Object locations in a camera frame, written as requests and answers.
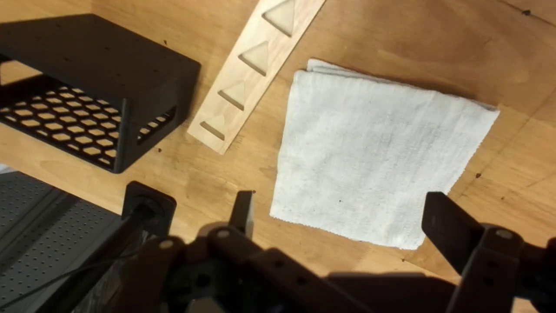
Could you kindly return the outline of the grey perforated metal board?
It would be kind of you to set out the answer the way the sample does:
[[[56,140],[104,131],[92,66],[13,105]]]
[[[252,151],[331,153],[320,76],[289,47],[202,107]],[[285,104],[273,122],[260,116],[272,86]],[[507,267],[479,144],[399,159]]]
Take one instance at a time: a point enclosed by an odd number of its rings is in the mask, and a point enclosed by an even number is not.
[[[21,172],[0,175],[0,313],[32,313],[121,224],[119,215]]]

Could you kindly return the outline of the black perforated metal box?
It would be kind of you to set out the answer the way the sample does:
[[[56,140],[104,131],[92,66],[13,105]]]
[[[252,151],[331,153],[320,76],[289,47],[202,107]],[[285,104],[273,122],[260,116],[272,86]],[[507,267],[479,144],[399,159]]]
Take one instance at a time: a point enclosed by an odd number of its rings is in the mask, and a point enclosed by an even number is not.
[[[0,123],[122,173],[187,118],[199,62],[95,14],[0,23]]]

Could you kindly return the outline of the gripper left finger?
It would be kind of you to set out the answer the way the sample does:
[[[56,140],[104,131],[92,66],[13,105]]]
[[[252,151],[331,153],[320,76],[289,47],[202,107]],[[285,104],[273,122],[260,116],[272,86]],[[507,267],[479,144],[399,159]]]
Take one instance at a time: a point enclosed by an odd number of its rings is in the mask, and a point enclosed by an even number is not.
[[[277,248],[250,238],[252,191],[240,191],[228,224],[186,244],[149,240],[129,266],[114,313],[186,313],[210,299],[225,313],[371,313]]]

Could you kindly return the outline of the white folded cloth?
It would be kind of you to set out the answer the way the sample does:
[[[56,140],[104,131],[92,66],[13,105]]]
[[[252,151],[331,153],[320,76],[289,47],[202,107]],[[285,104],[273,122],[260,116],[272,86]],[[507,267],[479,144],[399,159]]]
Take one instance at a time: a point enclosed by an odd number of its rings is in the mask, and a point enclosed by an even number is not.
[[[415,250],[499,116],[476,100],[309,59],[290,88],[270,216]]]

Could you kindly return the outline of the black stand pole with plate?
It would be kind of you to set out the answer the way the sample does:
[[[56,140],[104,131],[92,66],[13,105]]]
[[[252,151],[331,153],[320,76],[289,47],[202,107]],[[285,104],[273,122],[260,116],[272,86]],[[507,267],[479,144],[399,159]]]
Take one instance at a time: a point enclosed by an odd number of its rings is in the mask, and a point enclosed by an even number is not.
[[[145,233],[167,236],[176,207],[172,196],[137,181],[126,186],[122,215],[85,249],[85,259],[69,272],[50,279],[33,313],[71,313],[110,280],[113,267],[132,257]]]

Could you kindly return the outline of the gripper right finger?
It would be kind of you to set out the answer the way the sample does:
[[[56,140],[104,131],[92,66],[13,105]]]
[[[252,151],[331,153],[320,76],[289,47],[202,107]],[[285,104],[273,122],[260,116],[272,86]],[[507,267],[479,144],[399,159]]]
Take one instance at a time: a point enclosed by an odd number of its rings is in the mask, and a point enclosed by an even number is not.
[[[441,192],[427,194],[421,228],[461,277],[447,313],[511,313],[515,298],[556,313],[556,237],[535,246],[479,223]]]

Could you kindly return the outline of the wooden board with triangle cutouts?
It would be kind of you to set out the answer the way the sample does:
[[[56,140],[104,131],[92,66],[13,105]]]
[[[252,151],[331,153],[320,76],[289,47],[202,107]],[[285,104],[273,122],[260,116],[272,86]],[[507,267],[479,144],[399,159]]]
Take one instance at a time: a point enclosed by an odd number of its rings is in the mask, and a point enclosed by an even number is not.
[[[224,154],[326,0],[258,0],[187,132]]]

